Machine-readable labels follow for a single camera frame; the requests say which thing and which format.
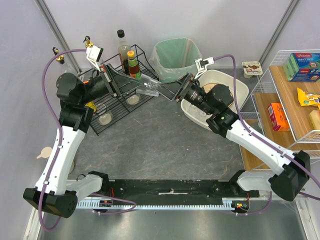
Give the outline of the dark soy sauce bottle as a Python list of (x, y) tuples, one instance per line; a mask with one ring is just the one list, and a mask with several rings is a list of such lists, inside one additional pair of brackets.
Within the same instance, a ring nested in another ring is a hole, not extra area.
[(117, 31), (117, 36), (119, 40), (119, 46), (118, 46), (118, 55), (120, 58), (121, 66), (123, 68), (123, 71), (126, 75), (130, 74), (129, 71), (129, 60), (128, 60), (128, 51), (131, 50), (131, 47), (128, 45), (125, 37), (125, 31), (123, 29), (119, 29)]

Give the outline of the yellow cap chili sauce bottle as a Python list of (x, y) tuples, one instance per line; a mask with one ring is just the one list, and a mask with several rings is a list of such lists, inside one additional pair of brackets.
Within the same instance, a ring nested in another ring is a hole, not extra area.
[(140, 79), (141, 70), (135, 52), (133, 50), (129, 50), (127, 52), (127, 57), (130, 76), (135, 79)]

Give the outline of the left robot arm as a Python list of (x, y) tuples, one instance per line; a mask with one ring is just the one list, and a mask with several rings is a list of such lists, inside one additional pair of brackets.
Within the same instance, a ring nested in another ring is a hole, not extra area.
[(79, 201), (93, 193), (107, 193), (110, 190), (106, 173), (89, 172), (85, 178), (67, 186), (68, 175), (75, 154), (88, 132), (94, 111), (86, 104), (111, 93), (110, 84), (142, 84), (138, 79), (118, 73), (107, 65), (102, 76), (82, 82), (72, 73), (57, 78), (56, 95), (60, 100), (60, 115), (57, 121), (57, 135), (51, 155), (35, 187), (26, 188), (23, 198), (40, 213), (46, 212), (69, 218)]

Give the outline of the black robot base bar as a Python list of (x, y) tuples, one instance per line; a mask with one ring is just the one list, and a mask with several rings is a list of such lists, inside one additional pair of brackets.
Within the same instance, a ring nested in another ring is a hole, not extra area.
[(216, 179), (115, 179), (104, 183), (100, 193), (137, 204), (219, 204), (223, 198), (260, 196), (257, 190), (242, 190), (235, 181)]

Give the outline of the clear plastic cup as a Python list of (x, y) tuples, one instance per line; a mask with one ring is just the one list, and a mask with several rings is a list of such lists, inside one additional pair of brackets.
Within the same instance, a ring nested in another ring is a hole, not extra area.
[(199, 115), (199, 109), (192, 104), (189, 105), (187, 112), (194, 118), (196, 118)]
[(209, 117), (210, 115), (207, 115), (205, 112), (201, 110), (197, 113), (197, 119), (203, 123), (205, 123)]
[(152, 96), (152, 97), (158, 97), (160, 95), (154, 89), (154, 86), (159, 83), (156, 79), (142, 73), (140, 76), (140, 80), (143, 82), (143, 85), (140, 85), (136, 89), (137, 94)]

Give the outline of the small yellow label bottle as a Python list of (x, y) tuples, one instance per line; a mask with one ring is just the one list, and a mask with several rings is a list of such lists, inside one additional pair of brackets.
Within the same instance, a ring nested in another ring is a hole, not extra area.
[(85, 106), (93, 109), (93, 113), (94, 114), (97, 112), (97, 107), (96, 107), (96, 105), (94, 104), (93, 101), (88, 102)]

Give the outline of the floral ceramic plate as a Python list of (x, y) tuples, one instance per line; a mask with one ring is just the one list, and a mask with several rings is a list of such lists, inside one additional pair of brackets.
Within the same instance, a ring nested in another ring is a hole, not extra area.
[(202, 88), (203, 88), (204, 92), (207, 94), (207, 93), (208, 93), (211, 89), (213, 89), (216, 85), (217, 85), (217, 83), (212, 82), (212, 83), (205, 84)]

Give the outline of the glass oil bottle gold spout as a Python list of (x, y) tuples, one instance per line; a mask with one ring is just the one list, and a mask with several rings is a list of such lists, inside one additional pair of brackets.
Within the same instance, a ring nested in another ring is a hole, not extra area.
[(89, 36), (86, 36), (83, 42), (85, 43), (86, 49), (87, 49), (87, 47), (91, 47), (91, 46), (94, 45), (94, 44), (91, 42), (91, 38), (90, 38)]

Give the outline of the glass jar with rice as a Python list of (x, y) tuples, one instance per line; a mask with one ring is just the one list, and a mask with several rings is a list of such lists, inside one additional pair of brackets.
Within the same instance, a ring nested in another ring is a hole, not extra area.
[(141, 96), (139, 93), (132, 94), (125, 101), (128, 105), (134, 106), (137, 105), (141, 100)]

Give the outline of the wide glass jar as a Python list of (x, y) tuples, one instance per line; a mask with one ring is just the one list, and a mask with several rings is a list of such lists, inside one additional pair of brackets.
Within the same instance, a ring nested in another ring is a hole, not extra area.
[(107, 106), (103, 103), (97, 104), (96, 114), (98, 116), (98, 123), (100, 125), (108, 125), (113, 120), (113, 114), (110, 110), (107, 109)]

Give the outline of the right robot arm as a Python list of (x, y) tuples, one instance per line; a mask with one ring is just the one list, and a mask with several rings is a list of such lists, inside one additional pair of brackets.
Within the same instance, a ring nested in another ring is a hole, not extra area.
[(155, 89), (170, 101), (185, 100), (206, 113), (206, 123), (213, 133), (242, 146), (269, 167), (269, 172), (242, 172), (236, 180), (242, 190), (272, 191), (291, 202), (310, 179), (310, 156), (302, 150), (295, 153), (286, 149), (249, 126), (229, 108), (236, 96), (228, 86), (217, 84), (206, 92), (188, 73), (179, 80), (160, 83)]

